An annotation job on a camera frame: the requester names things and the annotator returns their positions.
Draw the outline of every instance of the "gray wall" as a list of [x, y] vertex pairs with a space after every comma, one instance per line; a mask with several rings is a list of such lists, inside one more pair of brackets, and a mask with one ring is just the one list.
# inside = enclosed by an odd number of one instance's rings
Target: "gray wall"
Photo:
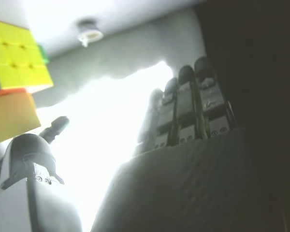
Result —
[[162, 60], [176, 76], [183, 65], [193, 65], [204, 55], [197, 16], [193, 9], [183, 10], [53, 59], [48, 68], [55, 86], [34, 94], [34, 99], [38, 107], [52, 105], [90, 80], [124, 78]]

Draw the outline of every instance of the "white ceiling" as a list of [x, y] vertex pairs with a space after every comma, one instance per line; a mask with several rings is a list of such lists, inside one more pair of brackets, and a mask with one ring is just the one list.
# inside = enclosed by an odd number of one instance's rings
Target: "white ceiling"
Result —
[[21, 0], [30, 29], [49, 57], [80, 46], [76, 23], [92, 18], [110, 35], [204, 0]]

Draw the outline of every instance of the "robotic hand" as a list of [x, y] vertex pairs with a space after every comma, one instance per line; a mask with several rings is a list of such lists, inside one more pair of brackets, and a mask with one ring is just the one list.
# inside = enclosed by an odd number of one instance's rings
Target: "robotic hand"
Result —
[[40, 136], [22, 134], [8, 145], [0, 171], [0, 232], [82, 231], [49, 146], [68, 123], [59, 117]]

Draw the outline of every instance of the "smoke detector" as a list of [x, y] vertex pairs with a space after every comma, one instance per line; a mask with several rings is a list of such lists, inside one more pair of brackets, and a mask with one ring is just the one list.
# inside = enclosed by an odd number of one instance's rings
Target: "smoke detector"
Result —
[[78, 23], [78, 29], [80, 33], [77, 38], [84, 47], [87, 47], [89, 43], [102, 39], [104, 36], [91, 20], [84, 20]]

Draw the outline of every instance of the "rubik's cube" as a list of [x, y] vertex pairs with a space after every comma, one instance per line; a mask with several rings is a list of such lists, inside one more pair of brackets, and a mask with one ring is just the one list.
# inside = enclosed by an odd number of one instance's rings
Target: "rubik's cube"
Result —
[[30, 31], [0, 22], [0, 92], [25, 88], [33, 93], [52, 85]]
[[0, 142], [40, 126], [31, 93], [52, 85], [30, 31], [0, 22]]

